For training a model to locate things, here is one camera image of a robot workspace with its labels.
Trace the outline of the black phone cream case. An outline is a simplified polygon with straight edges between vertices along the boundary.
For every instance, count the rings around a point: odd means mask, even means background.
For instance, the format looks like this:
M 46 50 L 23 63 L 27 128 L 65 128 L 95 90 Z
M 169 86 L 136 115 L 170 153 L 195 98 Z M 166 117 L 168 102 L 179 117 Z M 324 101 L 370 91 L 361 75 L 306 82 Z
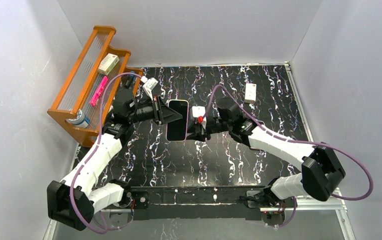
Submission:
M 187 100 L 172 99 L 168 107 L 178 112 L 182 118 L 167 124 L 166 139 L 171 142 L 184 141 L 188 129 L 189 103 Z

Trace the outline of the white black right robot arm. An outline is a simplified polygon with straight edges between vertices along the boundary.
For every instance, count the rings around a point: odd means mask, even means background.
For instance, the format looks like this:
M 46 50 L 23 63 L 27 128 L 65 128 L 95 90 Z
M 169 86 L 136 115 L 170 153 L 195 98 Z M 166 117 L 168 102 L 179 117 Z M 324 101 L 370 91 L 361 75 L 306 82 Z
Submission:
M 230 98 L 222 98 L 217 109 L 218 116 L 205 116 L 205 107 L 193 106 L 190 118 L 194 123 L 188 127 L 187 139 L 204 142 L 212 134 L 228 132 L 236 142 L 265 151 L 300 170 L 298 174 L 274 178 L 256 196 L 246 197 L 247 200 L 272 206 L 290 197 L 306 195 L 325 202 L 345 177 L 332 149 L 275 135 Z

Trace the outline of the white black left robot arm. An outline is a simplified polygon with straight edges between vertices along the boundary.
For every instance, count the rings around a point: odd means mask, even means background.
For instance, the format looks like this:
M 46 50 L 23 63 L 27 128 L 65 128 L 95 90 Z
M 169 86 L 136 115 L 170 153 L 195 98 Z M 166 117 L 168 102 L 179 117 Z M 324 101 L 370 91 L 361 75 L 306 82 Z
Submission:
M 49 218 L 76 230 L 90 229 L 96 213 L 120 203 L 129 192 L 129 184 L 121 180 L 111 180 L 98 189 L 93 187 L 108 163 L 129 142 L 134 124 L 154 121 L 164 125 L 183 119 L 160 96 L 136 101 L 130 90 L 117 93 L 112 107 L 102 119 L 102 130 L 84 158 L 61 181 L 54 180 L 47 187 Z

